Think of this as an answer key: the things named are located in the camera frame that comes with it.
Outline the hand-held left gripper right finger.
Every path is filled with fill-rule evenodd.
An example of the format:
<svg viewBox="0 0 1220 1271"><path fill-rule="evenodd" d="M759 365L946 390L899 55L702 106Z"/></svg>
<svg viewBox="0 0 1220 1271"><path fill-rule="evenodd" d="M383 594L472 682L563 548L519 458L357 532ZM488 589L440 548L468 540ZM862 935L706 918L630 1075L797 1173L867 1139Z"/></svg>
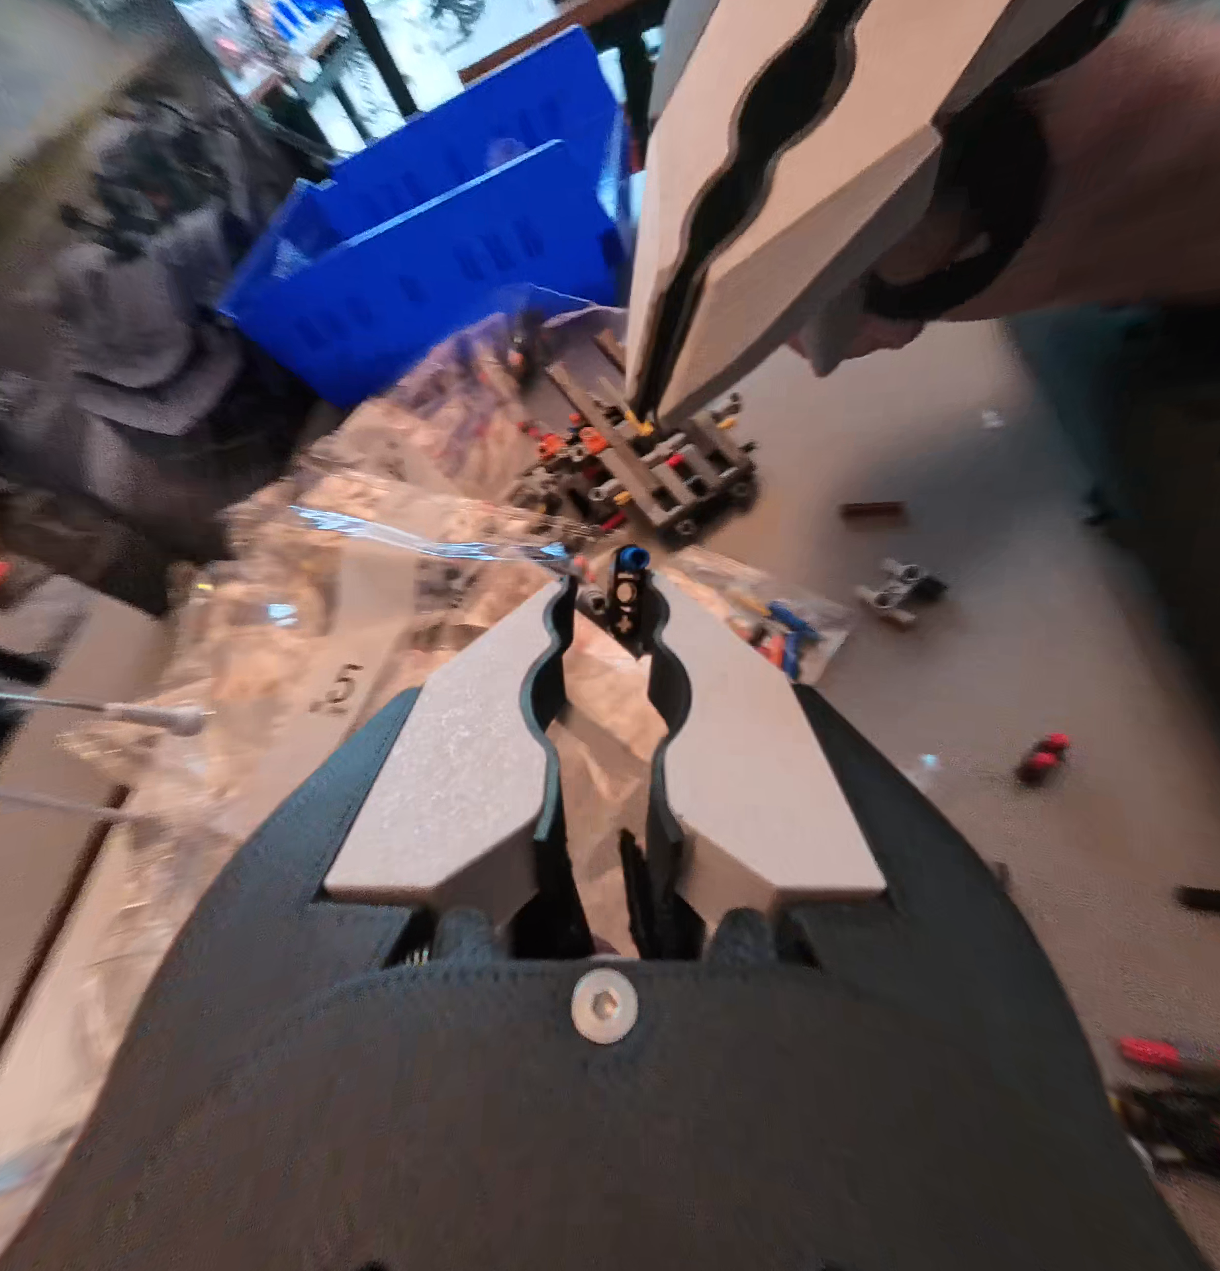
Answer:
<svg viewBox="0 0 1220 1271"><path fill-rule="evenodd" d="M801 688L662 573L641 582L638 613L664 735L645 841L620 840L637 953L698 959L730 914L774 929L801 906L886 898Z"/></svg>

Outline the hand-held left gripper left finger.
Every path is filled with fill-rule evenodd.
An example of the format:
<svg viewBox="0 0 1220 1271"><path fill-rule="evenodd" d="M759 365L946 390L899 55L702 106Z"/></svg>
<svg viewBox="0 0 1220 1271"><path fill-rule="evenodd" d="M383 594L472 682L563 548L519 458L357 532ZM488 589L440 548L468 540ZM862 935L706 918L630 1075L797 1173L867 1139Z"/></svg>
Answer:
<svg viewBox="0 0 1220 1271"><path fill-rule="evenodd" d="M577 592L546 584L415 691L323 878L329 898L472 909L522 958L591 955L547 735Z"/></svg>

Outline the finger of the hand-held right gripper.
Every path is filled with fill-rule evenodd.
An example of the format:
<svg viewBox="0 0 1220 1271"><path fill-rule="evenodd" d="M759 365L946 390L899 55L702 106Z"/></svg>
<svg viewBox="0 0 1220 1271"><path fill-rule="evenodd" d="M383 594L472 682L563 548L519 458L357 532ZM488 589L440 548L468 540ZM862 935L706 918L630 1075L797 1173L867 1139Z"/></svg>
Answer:
<svg viewBox="0 0 1220 1271"><path fill-rule="evenodd" d="M677 365L718 248L762 199L764 170L821 111L821 4L672 3L650 99L625 387L675 411Z"/></svg>
<svg viewBox="0 0 1220 1271"><path fill-rule="evenodd" d="M801 328L831 370L928 211L945 123L1018 55L1018 3L672 3L651 131L651 413Z"/></svg>

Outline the small clear bag of pins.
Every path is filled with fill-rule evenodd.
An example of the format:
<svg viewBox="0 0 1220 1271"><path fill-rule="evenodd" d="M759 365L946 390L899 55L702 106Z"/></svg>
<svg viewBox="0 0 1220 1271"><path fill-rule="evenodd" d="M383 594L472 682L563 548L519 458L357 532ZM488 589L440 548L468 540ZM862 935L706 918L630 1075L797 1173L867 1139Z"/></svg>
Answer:
<svg viewBox="0 0 1220 1271"><path fill-rule="evenodd" d="M855 628L852 606L705 548L684 548L654 572L793 684L817 687Z"/></svg>

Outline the pile of clear parts bags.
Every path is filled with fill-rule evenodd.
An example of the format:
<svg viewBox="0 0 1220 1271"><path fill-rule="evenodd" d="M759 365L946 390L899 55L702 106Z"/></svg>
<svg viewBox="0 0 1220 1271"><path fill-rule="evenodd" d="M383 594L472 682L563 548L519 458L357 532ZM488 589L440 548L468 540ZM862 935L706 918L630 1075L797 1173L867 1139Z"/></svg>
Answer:
<svg viewBox="0 0 1220 1271"><path fill-rule="evenodd" d="M203 706L193 739L62 731L61 757L132 787L64 906L0 1057L0 1241L92 1109L133 1009L240 840L398 691L420 687L549 580L506 543L611 549L523 502L539 383L506 372L520 315L450 338L225 515L237 557L198 575L152 706Z"/></svg>

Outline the black connector with blue pin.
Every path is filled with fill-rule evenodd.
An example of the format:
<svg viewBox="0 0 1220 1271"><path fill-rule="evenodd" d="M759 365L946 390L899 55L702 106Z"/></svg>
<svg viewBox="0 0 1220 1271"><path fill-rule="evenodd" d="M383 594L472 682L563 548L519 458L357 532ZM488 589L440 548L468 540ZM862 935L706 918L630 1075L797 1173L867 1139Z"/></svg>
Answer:
<svg viewBox="0 0 1220 1271"><path fill-rule="evenodd" d="M604 577L580 582L576 611L628 655L638 660L648 651L645 618L651 582L650 550L640 545L614 549L604 569Z"/></svg>

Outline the dark grey lego chassis frame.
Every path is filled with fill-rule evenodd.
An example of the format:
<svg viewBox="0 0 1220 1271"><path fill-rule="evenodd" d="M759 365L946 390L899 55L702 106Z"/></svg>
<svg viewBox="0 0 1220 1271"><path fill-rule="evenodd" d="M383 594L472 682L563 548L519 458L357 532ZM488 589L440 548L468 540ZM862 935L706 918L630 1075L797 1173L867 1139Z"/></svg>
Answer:
<svg viewBox="0 0 1220 1271"><path fill-rule="evenodd" d="M740 431L738 390L682 420L637 414L625 396L624 349L600 321L545 323L509 360L522 372L518 428L529 444L506 485L512 506L685 546L755 504L757 443Z"/></svg>

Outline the person's right hand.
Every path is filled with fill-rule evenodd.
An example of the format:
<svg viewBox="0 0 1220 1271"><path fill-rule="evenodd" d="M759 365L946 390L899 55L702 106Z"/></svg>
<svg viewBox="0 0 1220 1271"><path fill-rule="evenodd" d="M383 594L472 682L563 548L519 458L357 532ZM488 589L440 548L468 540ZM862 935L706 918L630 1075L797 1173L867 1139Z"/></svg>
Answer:
<svg viewBox="0 0 1220 1271"><path fill-rule="evenodd" d="M1220 304L1220 13L1139 6L1033 104L1051 159L1041 218L946 318Z"/></svg>

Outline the blue plastic bin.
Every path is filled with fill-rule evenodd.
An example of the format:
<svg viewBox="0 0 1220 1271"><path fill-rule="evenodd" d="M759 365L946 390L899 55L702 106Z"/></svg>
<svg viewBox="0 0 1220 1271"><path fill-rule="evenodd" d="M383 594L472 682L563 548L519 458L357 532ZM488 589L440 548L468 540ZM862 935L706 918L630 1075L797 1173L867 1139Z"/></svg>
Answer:
<svg viewBox="0 0 1220 1271"><path fill-rule="evenodd" d="M562 140L339 241L335 193L298 183L217 302L333 406L360 404L494 313L616 302L624 240Z"/></svg>
<svg viewBox="0 0 1220 1271"><path fill-rule="evenodd" d="M627 125L581 28L569 28L339 162L320 183L296 183L284 234L315 254L501 176L555 146L570 174L559 189L596 196L627 217Z"/></svg>

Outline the dark grey connector block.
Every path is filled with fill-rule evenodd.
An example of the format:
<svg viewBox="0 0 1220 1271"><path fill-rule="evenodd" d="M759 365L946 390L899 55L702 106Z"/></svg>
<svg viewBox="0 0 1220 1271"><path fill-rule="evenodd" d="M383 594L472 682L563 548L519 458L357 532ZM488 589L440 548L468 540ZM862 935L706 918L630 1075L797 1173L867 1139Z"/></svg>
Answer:
<svg viewBox="0 0 1220 1271"><path fill-rule="evenodd" d="M888 557L882 562L879 582L857 586L854 596L885 624L909 628L916 624L919 609L933 606L947 590L947 584L923 566Z"/></svg>

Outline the black piece with red studs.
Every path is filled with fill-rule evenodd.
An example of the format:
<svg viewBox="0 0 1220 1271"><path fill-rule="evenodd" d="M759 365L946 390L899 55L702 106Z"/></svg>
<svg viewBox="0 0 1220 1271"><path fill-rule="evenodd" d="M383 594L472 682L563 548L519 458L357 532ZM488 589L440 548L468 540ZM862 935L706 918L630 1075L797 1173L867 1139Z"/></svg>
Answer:
<svg viewBox="0 0 1220 1271"><path fill-rule="evenodd" d="M1014 767L1016 782L1028 787L1044 786L1062 772L1069 750L1071 739L1065 733L1044 735L1025 750Z"/></svg>

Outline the red and grey pin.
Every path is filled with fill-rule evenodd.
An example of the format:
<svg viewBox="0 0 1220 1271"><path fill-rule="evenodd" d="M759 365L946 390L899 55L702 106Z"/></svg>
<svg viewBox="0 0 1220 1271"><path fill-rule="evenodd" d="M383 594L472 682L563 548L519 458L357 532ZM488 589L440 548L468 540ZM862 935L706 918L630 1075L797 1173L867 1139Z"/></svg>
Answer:
<svg viewBox="0 0 1220 1271"><path fill-rule="evenodd" d="M1196 1051L1166 1040L1122 1036L1115 1048L1126 1064L1156 1072L1190 1072L1200 1062Z"/></svg>

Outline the black metal post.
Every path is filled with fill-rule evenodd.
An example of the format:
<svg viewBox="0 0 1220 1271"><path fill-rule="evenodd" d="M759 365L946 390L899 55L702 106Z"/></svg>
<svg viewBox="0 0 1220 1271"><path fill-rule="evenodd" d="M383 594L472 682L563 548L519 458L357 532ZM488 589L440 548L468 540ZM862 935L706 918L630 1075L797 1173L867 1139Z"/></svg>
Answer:
<svg viewBox="0 0 1220 1271"><path fill-rule="evenodd" d="M396 109L403 119L413 119L420 113L414 96L407 85L407 79L400 72L394 55L384 40L377 20L374 18L367 1L342 1L350 27L362 43L367 57L379 72L384 88L394 102Z"/></svg>

